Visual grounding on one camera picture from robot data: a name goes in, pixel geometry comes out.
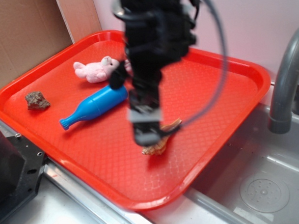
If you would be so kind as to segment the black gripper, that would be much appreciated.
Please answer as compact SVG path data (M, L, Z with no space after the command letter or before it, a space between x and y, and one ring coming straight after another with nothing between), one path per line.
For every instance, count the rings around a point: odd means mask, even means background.
M160 107L159 86L162 73L156 71L134 71L132 77L133 89L129 92L130 109L128 118L133 123L134 141L139 146L155 145L161 137L171 136L180 131L182 125L162 126L163 118Z

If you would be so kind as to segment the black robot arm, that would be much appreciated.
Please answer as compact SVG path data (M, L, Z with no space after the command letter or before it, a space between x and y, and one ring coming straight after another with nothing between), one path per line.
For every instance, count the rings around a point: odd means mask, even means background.
M164 135L160 129L161 70L180 61L196 42L192 34L196 17L189 15L181 0L116 0L112 11L125 26L126 61L113 71L109 85L115 90L128 78L132 80L129 119L134 140L139 146L155 145Z

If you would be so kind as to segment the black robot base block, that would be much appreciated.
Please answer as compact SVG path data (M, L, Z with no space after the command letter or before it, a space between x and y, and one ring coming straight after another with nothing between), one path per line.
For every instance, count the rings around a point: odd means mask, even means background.
M0 224L38 193L45 152L24 136L0 130Z

